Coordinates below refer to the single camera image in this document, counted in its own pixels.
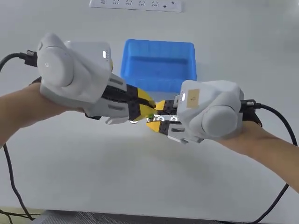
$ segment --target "white table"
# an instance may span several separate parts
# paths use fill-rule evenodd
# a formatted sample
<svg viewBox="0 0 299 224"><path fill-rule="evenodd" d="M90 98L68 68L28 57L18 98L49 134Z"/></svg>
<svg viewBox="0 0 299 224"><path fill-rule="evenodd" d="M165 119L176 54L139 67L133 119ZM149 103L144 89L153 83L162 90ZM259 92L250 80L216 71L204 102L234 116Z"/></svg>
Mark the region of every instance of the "white table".
<svg viewBox="0 0 299 224"><path fill-rule="evenodd" d="M48 31L64 40L109 41L117 74L129 38L193 42L199 79L237 82L247 98L281 111L299 134L297 0L186 0L184 13L14 0L0 3L0 27L1 57L35 49ZM10 62L0 94L37 76ZM267 130L289 140L274 115L258 115ZM183 146L142 123L107 126L74 112L19 131L8 147L16 185L32 208L253 221L284 185L216 143ZM19 206L3 152L0 177L0 206ZM298 208L299 195L289 189L265 222L298 223Z"/></svg>

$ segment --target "blue plastic basket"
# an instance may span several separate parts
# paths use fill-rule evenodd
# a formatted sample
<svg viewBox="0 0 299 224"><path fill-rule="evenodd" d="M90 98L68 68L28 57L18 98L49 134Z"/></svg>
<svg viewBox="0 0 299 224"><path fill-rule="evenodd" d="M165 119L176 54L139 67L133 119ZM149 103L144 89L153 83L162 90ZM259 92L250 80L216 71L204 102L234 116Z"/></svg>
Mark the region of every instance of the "blue plastic basket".
<svg viewBox="0 0 299 224"><path fill-rule="evenodd" d="M192 43L127 40L121 77L146 91L179 93L182 82L197 80Z"/></svg>

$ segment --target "forearm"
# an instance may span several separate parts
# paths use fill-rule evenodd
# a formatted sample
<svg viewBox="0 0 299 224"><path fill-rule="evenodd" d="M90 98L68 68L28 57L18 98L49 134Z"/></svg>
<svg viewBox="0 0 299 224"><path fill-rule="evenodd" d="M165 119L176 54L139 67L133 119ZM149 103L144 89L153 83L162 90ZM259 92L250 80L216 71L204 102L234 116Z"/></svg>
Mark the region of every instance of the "forearm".
<svg viewBox="0 0 299 224"><path fill-rule="evenodd" d="M252 144L250 157L271 169L299 193L299 148L278 138Z"/></svg>
<svg viewBox="0 0 299 224"><path fill-rule="evenodd" d="M296 146L253 122L244 122L240 136L220 143L263 164L299 192L299 148Z"/></svg>
<svg viewBox="0 0 299 224"><path fill-rule="evenodd" d="M54 104L39 93L40 84L0 97L0 145L20 128L59 115L67 108Z"/></svg>

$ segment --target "black cable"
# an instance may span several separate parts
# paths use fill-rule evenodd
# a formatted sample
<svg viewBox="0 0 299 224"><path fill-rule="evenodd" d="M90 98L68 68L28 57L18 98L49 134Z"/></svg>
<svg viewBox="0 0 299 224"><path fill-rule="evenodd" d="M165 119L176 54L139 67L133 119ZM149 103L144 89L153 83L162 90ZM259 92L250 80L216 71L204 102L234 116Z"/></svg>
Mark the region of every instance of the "black cable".
<svg viewBox="0 0 299 224"><path fill-rule="evenodd" d="M7 149L6 143L4 144L3 149L4 149L4 153L5 153L6 160L7 160L11 188L13 189L14 194L17 196L17 198L18 198L18 200L20 202L20 205L21 205L22 209L24 210L25 214L28 216L28 218L30 220L34 220L34 218L28 212L26 206L24 205L24 202L22 200L22 197L21 197L20 193L18 192L17 188L15 187L13 167L12 167L12 164L11 164L11 160L10 160L10 156L9 156L9 153L8 153L8 149Z"/></svg>
<svg viewBox="0 0 299 224"><path fill-rule="evenodd" d="M6 57L4 57L1 61L0 61L0 72L2 70L2 68L4 67L4 65L10 60L10 59L13 59L13 58L20 58L20 59L23 59L23 60L28 60L28 59L31 59L32 56L30 55L30 52L27 53L27 54L24 54L24 53L12 53L10 55L7 55ZM26 216L30 219L30 220L34 220L34 218L30 215L30 213L28 212L27 208L25 207L24 205L24 202L22 200L22 197L20 195L20 193L18 192L16 186L15 186L15 183L14 183L14 173L13 173L13 168L12 168L12 164L11 164L11 160L10 160L10 156L9 156L9 153L8 153L8 149L7 149L7 145L4 144L3 146L3 149L4 149L4 153L5 153L5 156L6 156L6 160L7 160L7 164L8 164L8 170L9 170L9 177L10 177L10 184L11 184L11 187L15 193L15 195L17 196L18 200L19 200L19 203L22 207L22 209L24 210Z"/></svg>
<svg viewBox="0 0 299 224"><path fill-rule="evenodd" d="M19 213L13 213L13 212L8 212L8 211L3 211L0 209L0 214L3 215L9 215L9 216L17 216L17 217L22 217L22 218L28 218L26 214L19 214ZM39 216L40 213L31 213L32 216Z"/></svg>
<svg viewBox="0 0 299 224"><path fill-rule="evenodd" d="M24 53L12 53L10 55L7 55L6 57L4 57L1 62L0 62L0 71L2 70L3 66L10 60L10 59L13 59L13 58L20 58L20 59L23 59L25 60L26 59L26 54Z"/></svg>
<svg viewBox="0 0 299 224"><path fill-rule="evenodd" d="M267 106L264 104L259 104L259 103L254 103L253 107L255 109L265 109L265 110L268 110L268 111L272 112L273 114L275 114L285 125L285 127L291 137L293 145L298 146L295 134L294 134L289 122L285 119L285 117L280 112L278 112L277 110L275 110L274 108L272 108L270 106ZM286 190L288 188L289 188L289 185L286 184L282 188L282 190L280 191L280 193L278 194L278 196L276 197L274 202L270 205L270 207L257 220L250 222L250 223L245 223L245 224L258 224L260 221L262 221L274 209L274 207L277 205L277 203L279 202L279 200L281 199L281 197L284 195L284 193L286 192ZM219 222L223 223L223 224L235 224L233 222L225 222L225 221L219 221Z"/></svg>
<svg viewBox="0 0 299 224"><path fill-rule="evenodd" d="M3 215L5 215L5 216L7 216L8 219L9 219L9 223L10 223L10 224L14 224L13 221L11 220L10 215L8 215L8 214L6 214L6 213L2 213L2 212L0 212L0 214L3 214Z"/></svg>

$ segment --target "power strip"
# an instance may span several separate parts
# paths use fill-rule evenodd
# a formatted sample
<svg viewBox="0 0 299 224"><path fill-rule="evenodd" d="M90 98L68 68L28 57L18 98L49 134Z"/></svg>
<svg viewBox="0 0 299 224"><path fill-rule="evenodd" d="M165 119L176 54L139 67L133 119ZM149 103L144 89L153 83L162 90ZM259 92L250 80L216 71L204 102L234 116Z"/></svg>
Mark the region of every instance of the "power strip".
<svg viewBox="0 0 299 224"><path fill-rule="evenodd" d="M91 0L92 8L116 8L147 11L182 12L181 0Z"/></svg>

